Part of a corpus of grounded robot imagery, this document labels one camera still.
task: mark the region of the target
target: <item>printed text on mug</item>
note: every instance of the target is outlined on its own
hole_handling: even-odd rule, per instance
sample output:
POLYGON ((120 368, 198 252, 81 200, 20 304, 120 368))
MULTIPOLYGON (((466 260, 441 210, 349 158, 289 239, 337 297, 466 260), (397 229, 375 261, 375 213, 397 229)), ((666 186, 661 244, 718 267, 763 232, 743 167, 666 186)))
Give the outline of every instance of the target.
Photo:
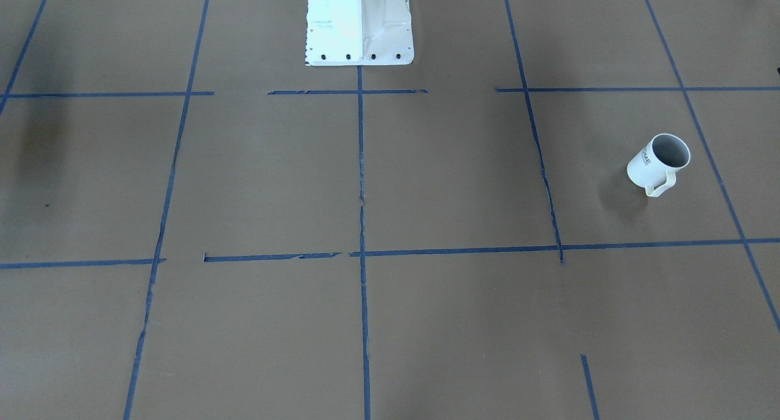
POLYGON ((650 159, 647 158, 647 148, 642 149, 642 161, 644 161, 644 165, 650 165, 650 159))

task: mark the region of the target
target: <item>mug handle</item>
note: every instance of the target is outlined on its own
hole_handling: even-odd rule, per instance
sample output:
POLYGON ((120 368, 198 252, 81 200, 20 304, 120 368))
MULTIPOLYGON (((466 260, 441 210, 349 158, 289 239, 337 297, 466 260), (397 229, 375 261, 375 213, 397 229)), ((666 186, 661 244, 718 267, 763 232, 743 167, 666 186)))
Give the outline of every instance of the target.
POLYGON ((670 172, 669 170, 666 170, 666 182, 655 189, 653 186, 644 187, 644 192, 646 192, 647 196, 650 198, 657 198, 661 195, 661 193, 668 190, 669 187, 673 186, 676 182, 677 172, 670 172))

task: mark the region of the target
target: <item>blue tape line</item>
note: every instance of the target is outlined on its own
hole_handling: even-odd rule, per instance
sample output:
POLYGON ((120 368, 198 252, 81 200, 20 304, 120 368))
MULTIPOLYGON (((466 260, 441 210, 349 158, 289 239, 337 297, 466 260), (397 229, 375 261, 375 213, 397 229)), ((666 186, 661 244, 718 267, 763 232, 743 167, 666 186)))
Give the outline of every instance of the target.
POLYGON ((739 223, 739 219, 736 215, 736 211, 732 204, 731 198, 729 197, 729 193, 726 191, 725 184, 723 183, 723 179, 721 178, 721 173, 719 172, 718 167, 715 164, 715 160, 713 159, 712 152, 710 151, 710 145, 707 144, 707 139, 704 138, 704 131, 702 131, 701 125, 699 123, 699 117, 697 117, 696 111, 694 111, 693 109, 693 104, 690 101, 690 96, 688 95, 688 92, 685 90, 683 79, 680 76, 679 70, 677 69, 677 64, 675 63, 675 59, 672 57, 672 51, 669 50, 669 45, 666 42, 666 38, 664 37, 663 31, 661 31, 661 25, 658 23, 658 19, 655 17, 655 12, 653 11, 653 6, 650 3, 650 0, 644 0, 644 2, 647 5, 647 10, 650 12, 653 23, 655 25, 655 29, 658 32, 658 37, 660 37, 661 43, 663 43, 664 45, 664 50, 666 50, 666 56, 669 59, 669 63, 672 64, 672 70, 675 73, 677 82, 680 88, 682 88, 682 95, 685 97, 686 104, 688 105, 688 111, 690 112, 690 115, 693 118, 694 125, 696 125, 696 130, 699 133, 699 139, 701 139, 701 143, 704 146, 704 151, 705 153, 707 153, 707 159, 709 159, 710 161, 710 166, 712 167, 712 170, 715 174, 715 178, 718 181, 719 186, 721 187, 723 198, 726 201, 726 205, 729 207, 729 212, 732 215, 732 219, 734 220, 734 225, 736 226, 736 229, 739 233, 739 238, 743 242, 743 245, 745 247, 745 252, 747 253, 747 258, 750 260, 750 265, 753 267, 753 273, 755 273, 756 279, 758 281, 758 285, 761 288, 761 293, 763 293, 764 295, 764 300, 767 301, 767 306, 769 306, 769 312, 772 314, 772 318, 775 320, 775 325, 777 326, 778 332, 780 332, 780 317, 778 317, 777 309, 775 309, 775 304, 772 303, 772 298, 769 295, 769 290, 767 289, 766 284, 764 284, 764 278, 763 276, 761 276, 761 271, 758 268, 758 264, 756 263, 755 258, 753 258, 753 252, 750 250, 750 243, 745 237, 745 233, 743 231, 741 223, 739 223))
MULTIPOLYGON (((12 93, 8 98, 110 98, 110 97, 185 97, 187 92, 92 92, 92 93, 12 93)), ((190 95, 211 96, 214 91, 194 91, 190 95)))
POLYGON ((669 92, 669 91, 777 91, 780 87, 581 87, 581 88, 496 88, 498 93, 528 92, 669 92))
POLYGON ((84 268, 90 266, 118 265, 151 265, 153 259, 138 258, 131 260, 83 260, 78 262, 30 262, 30 263, 0 263, 0 269, 35 269, 35 268, 84 268))
POLYGON ((688 91, 776 91, 780 87, 686 87, 688 91))
POLYGON ((742 240, 682 240, 672 242, 596 243, 585 245, 563 245, 566 250, 624 249, 642 247, 707 247, 716 245, 741 245, 742 240))
POLYGON ((267 260, 293 260, 309 258, 334 258, 340 255, 340 252, 314 252, 310 254, 268 254, 268 255, 234 255, 222 257, 210 257, 204 255, 204 263, 222 263, 222 262, 265 262, 267 260))
POLYGON ((162 217, 160 219, 160 234, 157 239, 157 245, 154 248, 154 259, 151 265, 151 273, 149 275, 149 286, 147 288, 147 299, 144 310, 144 327, 141 329, 141 333, 138 337, 138 343, 136 345, 136 355, 133 361, 133 373, 130 376, 130 385, 127 390, 127 401, 125 404, 124 420, 130 420, 130 412, 133 409, 133 398, 136 393, 136 384, 138 382, 138 371, 140 369, 141 357, 144 353, 144 342, 146 339, 147 328, 149 325, 149 313, 151 311, 151 302, 153 298, 152 288, 157 280, 157 270, 160 261, 160 253, 162 251, 162 241, 165 237, 165 226, 168 222, 168 210, 171 206, 171 196, 173 194, 173 183, 176 179, 176 160, 179 157, 179 148, 182 145, 182 135, 184 133, 184 125, 186 123, 187 111, 190 108, 190 95, 193 91, 193 82, 195 81, 195 70, 197 68, 198 54, 200 54, 200 43, 203 40, 203 31, 206 26, 206 14, 208 12, 209 0, 204 0, 203 12, 200 14, 200 26, 198 27, 197 40, 195 41, 195 52, 193 53, 192 64, 190 65, 190 78, 187 81, 187 92, 184 97, 184 106, 182 108, 182 117, 179 121, 179 132, 176 136, 176 146, 173 150, 173 159, 171 162, 171 172, 168 176, 168 188, 165 192, 165 203, 162 208, 162 217))
MULTIPOLYGON (((366 251, 367 257, 393 257, 399 255, 441 255, 441 254, 498 254, 504 252, 538 252, 557 251, 555 245, 530 246, 530 247, 474 247, 474 248, 446 248, 446 249, 409 249, 395 251, 366 251)), ((358 257, 359 252, 350 253, 351 257, 358 257)))
POLYGON ((780 239, 775 238, 766 238, 766 239, 748 239, 747 243, 756 244, 756 243, 780 243, 780 239))
POLYGON ((585 372, 585 383, 587 384, 588 396, 590 396, 590 409, 593 411, 593 419, 599 420, 596 393, 593 391, 593 381, 590 379, 590 367, 587 364, 587 356, 580 354, 580 358, 583 362, 583 372, 585 372))
POLYGON ((366 93, 428 93, 428 90, 365 90, 366 93))
POLYGON ((517 42, 517 33, 515 31, 515 19, 512 17, 512 8, 509 6, 509 0, 504 0, 506 6, 506 15, 509 18, 509 29, 512 31, 512 42, 515 44, 515 56, 517 57, 517 67, 520 72, 520 81, 523 82, 523 94, 526 98, 526 107, 528 109, 528 118, 531 124, 531 131, 534 134, 534 142, 537 146, 537 152, 539 154, 539 165, 541 167, 541 177, 544 181, 544 189, 547 191, 547 198, 550 204, 550 217, 552 219, 552 229, 555 231, 555 243, 558 245, 558 258, 561 260, 561 264, 564 263, 563 259, 563 245, 561 245, 561 234, 558 232, 558 220, 555 218, 555 206, 552 201, 552 192, 550 191, 550 182, 547 178, 547 170, 544 168, 544 157, 541 153, 541 144, 539 142, 539 133, 537 131, 536 120, 534 117, 534 107, 531 105, 531 95, 528 92, 528 83, 526 81, 526 72, 523 68, 523 56, 520 55, 520 46, 517 42))
POLYGON ((318 95, 318 94, 337 94, 337 95, 355 95, 357 90, 276 90, 268 95, 318 95))
POLYGON ((360 300, 363 322, 363 411, 371 420, 371 368, 368 360, 368 298, 366 290, 366 162, 363 147, 363 67, 357 67, 357 140, 360 164, 360 300))
MULTIPOLYGON (((748 239, 750 244, 780 243, 780 238, 748 239)), ((672 240, 666 242, 629 242, 629 243, 587 243, 563 245, 565 251, 591 251, 604 249, 629 249, 649 247, 709 247, 719 245, 741 245, 740 239, 722 240, 672 240)), ((397 257, 404 255, 446 255, 446 254, 501 254, 512 252, 541 252, 557 251, 557 245, 537 245, 526 247, 468 247, 468 248, 429 248, 429 249, 402 249, 387 251, 364 251, 366 257, 397 257)), ((261 262, 267 260, 292 260, 306 258, 334 258, 340 252, 315 252, 310 254, 264 254, 264 255, 238 255, 226 257, 204 256, 204 262, 261 262)), ((361 251, 349 253, 349 257, 360 257, 361 251)))
POLYGON ((33 34, 35 34, 38 23, 41 21, 41 15, 44 12, 44 7, 46 7, 46 1, 47 0, 41 0, 41 5, 38 6, 38 12, 35 14, 33 25, 30 27, 30 32, 27 33, 27 39, 25 39, 24 45, 22 45, 22 51, 19 53, 19 58, 16 60, 16 65, 13 67, 11 79, 9 79, 8 86, 5 87, 5 93, 3 93, 2 100, 0 101, 0 114, 2 114, 3 109, 5 109, 5 103, 8 101, 9 95, 11 95, 13 84, 16 82, 16 77, 19 76, 19 69, 22 67, 24 56, 27 54, 27 49, 30 47, 30 42, 33 40, 33 34))
POLYGON ((358 93, 428 93, 428 90, 276 90, 268 95, 358 95, 358 93))

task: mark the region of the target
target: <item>mug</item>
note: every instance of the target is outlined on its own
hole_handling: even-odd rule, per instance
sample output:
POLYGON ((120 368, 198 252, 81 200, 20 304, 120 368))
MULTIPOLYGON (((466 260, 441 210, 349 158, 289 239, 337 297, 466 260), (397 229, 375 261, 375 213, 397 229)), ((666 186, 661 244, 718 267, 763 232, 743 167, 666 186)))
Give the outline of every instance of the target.
POLYGON ((660 133, 629 162, 626 172, 647 196, 657 198, 674 186, 677 172, 688 163, 690 149, 685 141, 670 133, 660 133))

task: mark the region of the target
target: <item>grid square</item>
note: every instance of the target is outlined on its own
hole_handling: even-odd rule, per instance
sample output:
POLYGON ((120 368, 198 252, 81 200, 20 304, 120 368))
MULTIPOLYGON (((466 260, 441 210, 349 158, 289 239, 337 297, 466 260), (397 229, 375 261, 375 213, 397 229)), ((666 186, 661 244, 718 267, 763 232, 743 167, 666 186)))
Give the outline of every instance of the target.
POLYGON ((363 68, 366 89, 472 95, 521 86, 504 0, 409 1, 414 62, 363 68))
POLYGON ((780 237, 780 92, 692 93, 693 107, 748 238, 780 237))
POLYGON ((355 250, 357 131, 354 96, 197 98, 163 256, 355 250))
POLYGON ((181 111, 181 98, 9 100, 0 260, 149 258, 181 111))
POLYGON ((564 244, 739 237, 681 92, 533 99, 564 244), (664 132, 688 144, 691 162, 674 187, 648 198, 626 165, 664 132))
POLYGON ((367 95, 371 250, 555 245, 523 97, 367 95))
POLYGON ((644 0, 510 0, 529 87, 677 87, 644 0))
POLYGON ((307 0, 211 0, 196 89, 353 90, 352 67, 304 64, 307 0))
POLYGON ((587 418, 558 255, 370 258, 371 418, 587 418))
POLYGON ((0 93, 11 80, 41 0, 0 0, 0 93))
POLYGON ((356 258, 161 265, 133 418, 363 415, 356 258))
POLYGON ((687 87, 780 86, 780 0, 650 0, 687 87))
POLYGON ((204 0, 48 0, 14 93, 184 90, 204 0))
POLYGON ((121 417, 148 281, 148 266, 3 271, 2 417, 121 417))
POLYGON ((566 269, 602 418, 777 417, 778 332, 741 245, 570 251, 566 269))

